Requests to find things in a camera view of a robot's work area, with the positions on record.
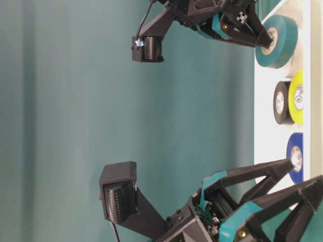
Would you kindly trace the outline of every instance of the black cable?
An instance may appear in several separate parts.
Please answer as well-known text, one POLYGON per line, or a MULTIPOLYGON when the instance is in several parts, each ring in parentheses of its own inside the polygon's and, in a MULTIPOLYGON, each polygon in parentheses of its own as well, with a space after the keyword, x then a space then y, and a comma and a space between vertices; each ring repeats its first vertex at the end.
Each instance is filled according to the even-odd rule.
POLYGON ((143 17, 143 19, 141 20, 141 23, 140 23, 140 25, 139 25, 139 28, 138 28, 138 31, 137 31, 137 34, 136 34, 136 41, 139 39, 139 33, 140 33, 140 30, 141 30, 141 28, 142 28, 142 26, 143 26, 143 24, 144 24, 144 22, 146 21, 146 19, 147 19, 147 17, 148 17, 148 14, 149 14, 149 12, 150 12, 150 10, 151 10, 151 6, 156 2, 157 0, 150 0, 150 4, 149 4, 149 7, 148 7, 148 10, 147 10, 147 12, 146 12, 146 14, 145 14, 145 16, 143 17))
POLYGON ((112 222, 110 222, 110 223, 111 223, 111 227, 113 229, 113 233, 115 234, 116 242, 120 242, 116 225, 114 223, 112 223, 112 222))

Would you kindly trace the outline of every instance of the teal backdrop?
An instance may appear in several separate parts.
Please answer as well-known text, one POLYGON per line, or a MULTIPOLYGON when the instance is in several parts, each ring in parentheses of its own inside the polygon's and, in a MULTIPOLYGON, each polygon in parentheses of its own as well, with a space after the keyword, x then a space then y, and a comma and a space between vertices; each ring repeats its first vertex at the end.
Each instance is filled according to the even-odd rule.
MULTIPOLYGON (((138 162, 138 186, 163 217, 205 176, 253 163, 253 49, 175 23, 166 61, 135 63, 146 8, 0 2, 1 242, 113 241, 98 197, 108 163, 138 162)), ((321 213, 306 238, 320 241, 320 224, 321 213)), ((121 241, 146 240, 118 229, 121 241)))

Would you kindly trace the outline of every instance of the black tape roll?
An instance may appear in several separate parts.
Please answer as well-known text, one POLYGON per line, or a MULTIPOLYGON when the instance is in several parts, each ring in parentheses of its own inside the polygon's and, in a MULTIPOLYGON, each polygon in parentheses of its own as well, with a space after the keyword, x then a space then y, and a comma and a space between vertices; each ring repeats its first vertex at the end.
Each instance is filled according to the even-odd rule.
POLYGON ((274 116, 278 124, 293 124, 288 108, 288 90, 290 82, 279 82, 274 93, 274 116))

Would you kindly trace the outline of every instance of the screw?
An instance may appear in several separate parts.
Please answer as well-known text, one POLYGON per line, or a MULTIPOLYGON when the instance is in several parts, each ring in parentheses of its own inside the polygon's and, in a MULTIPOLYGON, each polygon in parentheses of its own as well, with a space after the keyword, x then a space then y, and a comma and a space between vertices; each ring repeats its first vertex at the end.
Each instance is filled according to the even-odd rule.
POLYGON ((239 231, 239 236, 241 238, 244 238, 246 235, 247 235, 247 233, 245 231, 243 231, 243 230, 239 231))

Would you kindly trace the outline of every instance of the white shelf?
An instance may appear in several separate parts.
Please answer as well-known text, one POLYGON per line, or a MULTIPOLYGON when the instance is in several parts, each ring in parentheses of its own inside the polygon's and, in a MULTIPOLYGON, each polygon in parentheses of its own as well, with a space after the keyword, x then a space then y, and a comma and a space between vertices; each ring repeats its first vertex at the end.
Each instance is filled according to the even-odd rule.
MULTIPOLYGON (((282 0, 266 18, 280 14, 293 18, 303 31, 303 89, 304 89, 304 125, 279 125, 273 112, 273 98, 279 81, 291 81, 285 78, 288 64, 278 70, 261 67, 256 58, 254 73, 254 163, 286 158, 287 143, 293 133, 303 133, 304 180, 310 178, 310 1, 282 0)), ((277 184, 271 192, 293 185, 289 174, 277 184)))

